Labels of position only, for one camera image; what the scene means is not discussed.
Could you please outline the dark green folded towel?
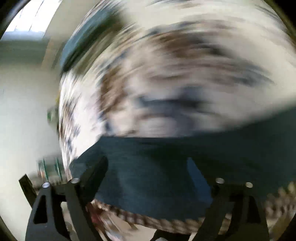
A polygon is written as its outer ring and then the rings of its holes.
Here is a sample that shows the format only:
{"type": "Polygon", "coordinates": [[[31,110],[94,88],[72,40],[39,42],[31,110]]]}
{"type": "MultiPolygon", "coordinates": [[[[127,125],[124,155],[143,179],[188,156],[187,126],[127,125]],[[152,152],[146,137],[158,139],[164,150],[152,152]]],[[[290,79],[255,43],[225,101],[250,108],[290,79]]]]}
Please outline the dark green folded towel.
{"type": "Polygon", "coordinates": [[[123,27],[117,4],[97,4],[65,44],[60,57],[61,72],[73,68],[97,40],[116,35],[123,27]]]}

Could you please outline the dark blue denim jeans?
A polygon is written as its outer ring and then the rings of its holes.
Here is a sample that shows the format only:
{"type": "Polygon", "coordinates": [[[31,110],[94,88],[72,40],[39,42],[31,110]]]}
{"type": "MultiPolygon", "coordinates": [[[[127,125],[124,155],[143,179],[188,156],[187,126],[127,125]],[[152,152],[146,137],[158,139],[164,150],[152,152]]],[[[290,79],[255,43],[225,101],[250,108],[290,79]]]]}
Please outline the dark blue denim jeans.
{"type": "Polygon", "coordinates": [[[295,108],[222,133],[102,137],[72,161],[72,176],[80,177],[103,157],[108,170],[97,200],[155,219],[197,219],[211,204],[217,178],[250,182],[260,199],[295,180],[295,108]]]}

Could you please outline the floral and checked bed blanket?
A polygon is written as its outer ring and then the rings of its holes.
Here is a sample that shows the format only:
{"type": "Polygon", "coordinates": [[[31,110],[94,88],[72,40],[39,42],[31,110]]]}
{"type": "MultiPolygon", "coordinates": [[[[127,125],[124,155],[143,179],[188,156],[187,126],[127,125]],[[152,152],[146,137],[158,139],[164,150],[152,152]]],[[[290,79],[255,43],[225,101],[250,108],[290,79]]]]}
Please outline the floral and checked bed blanket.
{"type": "MultiPolygon", "coordinates": [[[[68,178],[72,161],[102,137],[222,133],[295,108],[295,19],[275,1],[100,2],[119,6],[124,27],[61,73],[59,139],[68,178]]],[[[261,202],[273,231],[295,214],[295,180],[261,202]]],[[[205,218],[155,219],[96,197],[91,204],[183,234],[205,218]]]]}

